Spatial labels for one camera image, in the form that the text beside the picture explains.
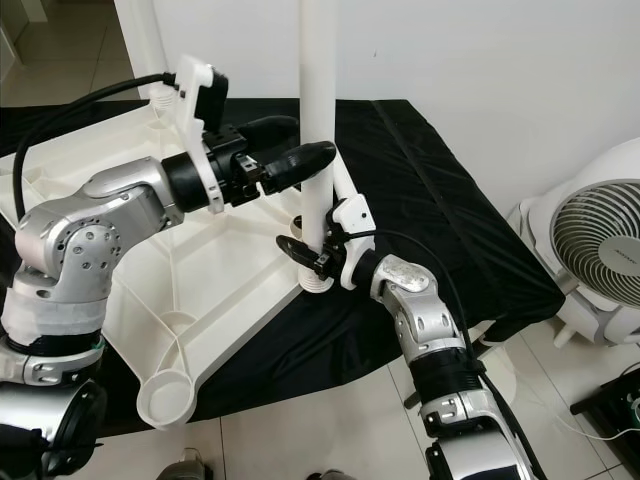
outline white cable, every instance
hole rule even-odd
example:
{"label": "white cable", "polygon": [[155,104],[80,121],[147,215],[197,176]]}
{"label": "white cable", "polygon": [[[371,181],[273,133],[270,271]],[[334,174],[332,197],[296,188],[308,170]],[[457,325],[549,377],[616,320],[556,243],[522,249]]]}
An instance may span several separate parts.
{"label": "white cable", "polygon": [[507,365],[504,360],[502,360],[502,358],[500,358],[500,355],[496,355],[498,357],[498,360],[500,360],[500,363],[502,363],[502,365],[509,371],[511,371],[511,373],[513,373],[514,375],[516,375],[516,378],[519,378],[522,380],[522,382],[529,388],[529,390],[531,390],[531,392],[535,395],[535,397],[540,401],[540,402],[533,402],[536,403],[537,405],[540,405],[542,407],[544,407],[549,413],[551,413],[554,417],[556,417],[557,420],[560,420],[560,423],[562,423],[566,428],[568,428],[569,430],[578,433],[584,437],[589,437],[592,438],[593,440],[601,440],[603,442],[609,442],[611,440],[615,440],[618,437],[621,437],[622,435],[624,435],[625,433],[629,433],[629,432],[640,432],[640,428],[627,428],[626,430],[623,430],[622,432],[618,433],[617,435],[614,435],[613,437],[598,437],[596,435],[589,435],[588,433],[583,432],[582,430],[578,430],[577,428],[572,427],[571,425],[569,425],[567,422],[565,422],[560,415],[558,415],[556,412],[554,412],[551,407],[549,405],[547,405],[547,403],[542,400],[542,398],[540,398],[540,396],[537,394],[537,392],[535,391],[535,389],[531,386],[531,384],[527,381],[527,377],[520,372],[515,365],[513,366],[513,370],[511,369],[511,367],[509,365]]}

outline electric fan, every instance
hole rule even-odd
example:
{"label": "electric fan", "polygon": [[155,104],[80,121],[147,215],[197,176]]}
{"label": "electric fan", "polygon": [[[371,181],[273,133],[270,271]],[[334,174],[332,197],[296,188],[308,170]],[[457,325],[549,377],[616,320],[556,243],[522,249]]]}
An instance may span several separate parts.
{"label": "electric fan", "polygon": [[575,332],[598,344],[640,342],[640,138],[522,201],[509,223],[567,295],[556,346]]}

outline white pole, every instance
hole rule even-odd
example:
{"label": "white pole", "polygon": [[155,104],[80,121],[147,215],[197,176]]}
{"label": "white pole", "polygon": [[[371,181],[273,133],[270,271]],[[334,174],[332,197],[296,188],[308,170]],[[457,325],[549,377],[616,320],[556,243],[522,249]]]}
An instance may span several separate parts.
{"label": "white pole", "polygon": [[[333,140],[336,113],[337,0],[300,0],[300,141]],[[302,240],[322,250],[325,215],[333,205],[333,167],[302,183]],[[308,292],[331,287],[308,268],[298,281]]]}

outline black cloth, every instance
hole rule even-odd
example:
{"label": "black cloth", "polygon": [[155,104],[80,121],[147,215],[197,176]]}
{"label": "black cloth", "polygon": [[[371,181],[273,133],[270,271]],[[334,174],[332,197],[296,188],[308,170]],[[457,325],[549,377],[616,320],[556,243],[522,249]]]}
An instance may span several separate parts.
{"label": "black cloth", "polygon": [[[54,135],[143,103],[96,104],[56,126]],[[0,152],[14,151],[19,136],[49,108],[2,109]],[[224,120],[240,124],[276,114],[297,116],[298,101],[230,99]],[[506,340],[562,306],[564,296],[554,282],[409,102],[338,101],[336,143],[376,225],[409,234],[437,252],[457,286],[469,326],[496,320],[487,340]],[[431,269],[453,310],[450,286],[425,253],[392,237],[376,239],[376,246]],[[0,252],[3,265],[15,264],[11,254]],[[322,295],[300,294],[200,388],[193,419],[323,390],[372,372],[400,355],[390,320],[364,291],[334,286]],[[98,381],[109,392],[104,433],[144,428],[135,410],[139,383],[113,349],[104,355]]]}

